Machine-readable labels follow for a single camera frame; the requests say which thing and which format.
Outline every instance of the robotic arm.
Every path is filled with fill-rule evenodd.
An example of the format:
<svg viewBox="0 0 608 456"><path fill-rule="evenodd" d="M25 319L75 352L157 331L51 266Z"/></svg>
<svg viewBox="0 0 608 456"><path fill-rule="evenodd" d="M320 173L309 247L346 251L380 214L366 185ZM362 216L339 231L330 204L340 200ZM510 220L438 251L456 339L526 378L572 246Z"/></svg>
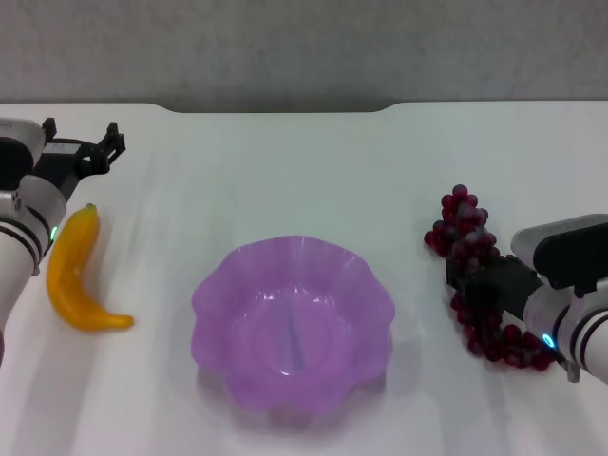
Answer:
<svg viewBox="0 0 608 456"><path fill-rule="evenodd" d="M55 121L42 126L0 119L0 363L10 311L53 243L78 182L106 174L124 151L111 123L97 144L55 139Z"/></svg>
<svg viewBox="0 0 608 456"><path fill-rule="evenodd" d="M608 384L608 215L596 214L518 232L515 256L447 283L474 307L496 306L555 350L568 380L584 369Z"/></svg>

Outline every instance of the yellow banana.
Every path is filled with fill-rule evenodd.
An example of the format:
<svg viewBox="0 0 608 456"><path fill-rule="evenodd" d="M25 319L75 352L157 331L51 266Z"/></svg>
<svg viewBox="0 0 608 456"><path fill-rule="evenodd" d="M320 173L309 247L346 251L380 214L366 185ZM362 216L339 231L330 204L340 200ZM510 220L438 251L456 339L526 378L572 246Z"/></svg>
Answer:
<svg viewBox="0 0 608 456"><path fill-rule="evenodd" d="M57 314L74 328L82 331L127 329L133 326L132 316L106 311L83 287L83 269L98 233L99 218L93 204L69 218L50 252L48 297Z"/></svg>

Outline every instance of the red grape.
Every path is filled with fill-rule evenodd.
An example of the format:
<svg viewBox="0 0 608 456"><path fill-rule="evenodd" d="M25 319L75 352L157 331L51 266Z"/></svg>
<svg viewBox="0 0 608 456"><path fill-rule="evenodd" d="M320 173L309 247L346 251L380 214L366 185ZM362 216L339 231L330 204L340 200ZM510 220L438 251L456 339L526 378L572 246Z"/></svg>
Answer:
<svg viewBox="0 0 608 456"><path fill-rule="evenodd" d="M459 183L458 185L454 185L454 188L452 188L452 195L458 199L464 199L468 195L468 189Z"/></svg>
<svg viewBox="0 0 608 456"><path fill-rule="evenodd" d="M479 235L474 231L471 231L465 236L465 242L467 245L475 245L477 242L479 242L479 239Z"/></svg>
<svg viewBox="0 0 608 456"><path fill-rule="evenodd" d="M441 205L445 209L451 209L453 204L454 204L454 197L452 197L451 195L445 195L443 198L441 198Z"/></svg>
<svg viewBox="0 0 608 456"><path fill-rule="evenodd" d="M503 341L508 345L517 345L522 340L522 330L516 325L506 325L503 329Z"/></svg>
<svg viewBox="0 0 608 456"><path fill-rule="evenodd" d="M501 347L501 344L497 342L490 342L486 347L484 347L484 355L485 359L487 359L491 363L495 363L503 359L504 350Z"/></svg>
<svg viewBox="0 0 608 456"><path fill-rule="evenodd" d="M488 313L484 317L484 323L490 330L495 330L501 327L501 323L503 323L503 316L499 313Z"/></svg>
<svg viewBox="0 0 608 456"><path fill-rule="evenodd" d="M475 225L484 226L484 213L481 209L475 209Z"/></svg>
<svg viewBox="0 0 608 456"><path fill-rule="evenodd" d="M456 320L461 325L468 325L473 322L473 313L469 309L461 309L456 313Z"/></svg>
<svg viewBox="0 0 608 456"><path fill-rule="evenodd" d="M466 247L462 242L454 242L452 244L452 257L453 258L464 258L466 257Z"/></svg>
<svg viewBox="0 0 608 456"><path fill-rule="evenodd" d="M458 237L456 227L453 226L451 223L444 222L444 236L452 242L456 240L456 238Z"/></svg>
<svg viewBox="0 0 608 456"><path fill-rule="evenodd" d="M468 259L467 270L470 273L477 272L479 270L480 266L481 266L481 263L477 257L472 256L471 258Z"/></svg>
<svg viewBox="0 0 608 456"><path fill-rule="evenodd" d="M539 353L539 354L535 354L534 356L532 356L532 359L530 360L530 364L536 371L543 372L549 368L549 365L551 364L551 362L547 361L547 359L542 354Z"/></svg>
<svg viewBox="0 0 608 456"><path fill-rule="evenodd" d="M468 233L473 231L473 228L473 224L469 223L468 221L461 221L458 223L458 231L460 232L461 236L466 236Z"/></svg>
<svg viewBox="0 0 608 456"><path fill-rule="evenodd" d="M479 341L476 339L468 339L468 341L466 342L466 347L473 356L479 357L484 354L484 349L482 348Z"/></svg>
<svg viewBox="0 0 608 456"><path fill-rule="evenodd" d="M468 260L466 259L466 257L458 256L454 258L454 264L459 270L463 270L468 264Z"/></svg>
<svg viewBox="0 0 608 456"><path fill-rule="evenodd" d="M451 301L449 301L449 307L451 307L456 312L465 309L465 299L460 293L455 294Z"/></svg>
<svg viewBox="0 0 608 456"><path fill-rule="evenodd" d="M463 334L466 337L466 340L477 338L477 329L472 325L466 325L463 328Z"/></svg>
<svg viewBox="0 0 608 456"><path fill-rule="evenodd" d="M492 241L490 240L490 237L487 235L487 233L483 233L480 237L479 237L479 244L482 247L485 247L487 249L489 249L490 247L492 247Z"/></svg>
<svg viewBox="0 0 608 456"><path fill-rule="evenodd" d="M475 248L471 251L471 254L474 257L477 257L479 259L481 259L482 257L485 257L485 250L484 249L479 249L479 248Z"/></svg>
<svg viewBox="0 0 608 456"><path fill-rule="evenodd" d="M444 222L442 220L437 220L433 223L433 233L441 234L444 231Z"/></svg>
<svg viewBox="0 0 608 456"><path fill-rule="evenodd" d="M444 219L444 221L454 221L456 219L456 215L451 209L442 209L441 217Z"/></svg>
<svg viewBox="0 0 608 456"><path fill-rule="evenodd" d="M475 208L464 202L458 206L458 220L475 221Z"/></svg>
<svg viewBox="0 0 608 456"><path fill-rule="evenodd" d="M479 202L477 195L469 195L466 197L466 201L468 201L468 203L473 207L477 207L477 203Z"/></svg>
<svg viewBox="0 0 608 456"><path fill-rule="evenodd" d="M425 244L428 246L433 245L433 238L433 232L427 231L427 233L425 234Z"/></svg>
<svg viewBox="0 0 608 456"><path fill-rule="evenodd" d="M447 258L449 257L449 251L450 251L451 245L447 244L447 243L443 243L440 244L436 247L435 252L437 253L437 255L439 255L441 258Z"/></svg>

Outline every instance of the plastic bowl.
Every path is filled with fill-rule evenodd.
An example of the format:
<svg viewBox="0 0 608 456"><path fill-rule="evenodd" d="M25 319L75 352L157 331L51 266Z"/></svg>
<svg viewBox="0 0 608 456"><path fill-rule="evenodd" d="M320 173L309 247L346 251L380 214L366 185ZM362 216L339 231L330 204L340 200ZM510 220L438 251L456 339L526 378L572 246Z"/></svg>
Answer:
<svg viewBox="0 0 608 456"><path fill-rule="evenodd" d="M313 237L236 249L192 303L192 356L247 409L327 412L389 362L389 294L363 258Z"/></svg>

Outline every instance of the tabletop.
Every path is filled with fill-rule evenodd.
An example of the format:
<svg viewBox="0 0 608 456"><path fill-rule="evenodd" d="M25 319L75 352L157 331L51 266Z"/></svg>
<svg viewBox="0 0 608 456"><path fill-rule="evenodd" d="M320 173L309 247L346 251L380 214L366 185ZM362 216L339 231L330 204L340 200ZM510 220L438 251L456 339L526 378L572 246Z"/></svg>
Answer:
<svg viewBox="0 0 608 456"><path fill-rule="evenodd" d="M0 369L6 456L597 455L608 386L471 357L447 309L444 262L423 245L464 183L508 251L520 228L607 212L608 103L399 104L374 113L179 114L147 104L4 104L127 151L83 180L102 228L90 291L133 314L126 332L59 320L42 274L10 315ZM253 413L190 355L191 296L234 248L307 235L361 255L396 306L384 377L329 415Z"/></svg>

